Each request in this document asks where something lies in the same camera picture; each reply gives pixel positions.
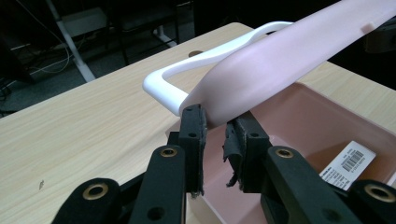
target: white label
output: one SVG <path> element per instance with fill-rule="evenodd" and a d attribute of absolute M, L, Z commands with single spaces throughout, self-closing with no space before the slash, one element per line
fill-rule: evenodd
<path fill-rule="evenodd" d="M 319 175 L 329 184 L 348 190 L 374 157 L 373 151 L 352 141 Z"/>

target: barcode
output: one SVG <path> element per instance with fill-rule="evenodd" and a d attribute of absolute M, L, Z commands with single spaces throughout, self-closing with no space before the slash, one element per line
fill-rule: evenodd
<path fill-rule="evenodd" d="M 358 150 L 354 151 L 352 156 L 342 163 L 343 168 L 349 172 L 356 166 L 362 157 L 363 153 L 359 152 Z"/>

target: pink box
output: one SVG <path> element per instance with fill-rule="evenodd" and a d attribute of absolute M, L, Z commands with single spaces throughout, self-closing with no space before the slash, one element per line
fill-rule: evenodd
<path fill-rule="evenodd" d="M 323 95 L 295 83 L 250 110 L 275 146 L 298 150 L 320 173 L 352 140 L 376 153 L 359 179 L 388 183 L 396 171 L 396 135 Z M 225 125 L 210 130 L 204 155 L 205 195 L 189 199 L 203 223 L 266 223 L 260 194 L 245 194 L 237 184 L 226 188 L 233 176 L 222 159 Z"/>

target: wooden table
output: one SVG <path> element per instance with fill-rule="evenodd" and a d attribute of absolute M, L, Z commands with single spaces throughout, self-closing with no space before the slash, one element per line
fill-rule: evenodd
<path fill-rule="evenodd" d="M 232 23 L 0 119 L 0 222 L 50 223 L 81 183 L 145 172 L 178 118 L 142 90 L 150 72 L 251 29 Z M 172 77 L 190 91 L 211 66 Z M 301 82 L 396 133 L 396 92 L 331 63 Z M 188 207 L 187 223 L 199 223 Z"/>

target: black chair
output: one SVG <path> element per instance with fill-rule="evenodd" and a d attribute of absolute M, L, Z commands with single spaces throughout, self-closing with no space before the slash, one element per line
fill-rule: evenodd
<path fill-rule="evenodd" d="M 124 35 L 133 35 L 145 31 L 161 32 L 165 24 L 173 23 L 175 26 L 175 37 L 162 39 L 162 45 L 171 42 L 179 43 L 177 4 L 175 0 L 108 0 L 105 11 L 107 12 L 107 38 L 110 26 L 115 31 L 120 42 L 125 64 L 129 64 L 128 55 L 123 39 Z"/>

